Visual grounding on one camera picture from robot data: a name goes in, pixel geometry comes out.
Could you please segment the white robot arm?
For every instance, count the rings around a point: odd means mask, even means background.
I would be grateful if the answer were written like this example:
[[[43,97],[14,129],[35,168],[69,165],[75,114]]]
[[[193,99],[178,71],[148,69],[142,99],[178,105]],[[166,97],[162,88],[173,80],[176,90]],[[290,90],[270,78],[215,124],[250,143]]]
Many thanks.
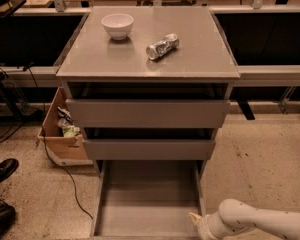
[[[201,240],[223,240],[258,229],[282,240],[300,240],[300,213],[261,209],[236,199],[225,199],[218,210],[201,216],[188,213]]]

